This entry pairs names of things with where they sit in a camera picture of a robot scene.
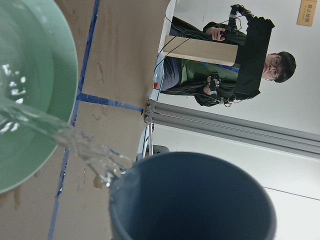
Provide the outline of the mint green bowl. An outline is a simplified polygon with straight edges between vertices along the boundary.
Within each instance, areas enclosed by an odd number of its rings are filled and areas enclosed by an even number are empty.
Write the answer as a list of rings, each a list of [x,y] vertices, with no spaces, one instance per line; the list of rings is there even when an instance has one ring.
[[[0,3],[0,101],[11,100],[68,122],[78,88],[70,27],[52,0]],[[0,122],[0,191],[19,186],[56,145],[11,120]]]

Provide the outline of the grey blue plastic cup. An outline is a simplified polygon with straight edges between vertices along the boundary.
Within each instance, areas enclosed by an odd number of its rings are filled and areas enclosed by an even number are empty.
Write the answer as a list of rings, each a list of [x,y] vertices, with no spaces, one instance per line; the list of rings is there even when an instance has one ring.
[[[110,187],[115,240],[272,240],[272,201],[223,159],[167,152],[139,160]]]

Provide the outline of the aluminium frame post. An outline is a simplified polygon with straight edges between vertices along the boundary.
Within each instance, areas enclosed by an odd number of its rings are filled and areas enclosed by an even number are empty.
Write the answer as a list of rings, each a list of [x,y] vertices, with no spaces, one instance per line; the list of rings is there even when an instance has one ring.
[[[318,134],[148,100],[144,121],[319,159]]]

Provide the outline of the wooden board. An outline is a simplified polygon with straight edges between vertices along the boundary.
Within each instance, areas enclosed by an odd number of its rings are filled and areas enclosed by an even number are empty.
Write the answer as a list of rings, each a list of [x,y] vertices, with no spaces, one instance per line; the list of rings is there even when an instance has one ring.
[[[232,66],[236,61],[238,46],[167,35],[162,52],[168,57]]]

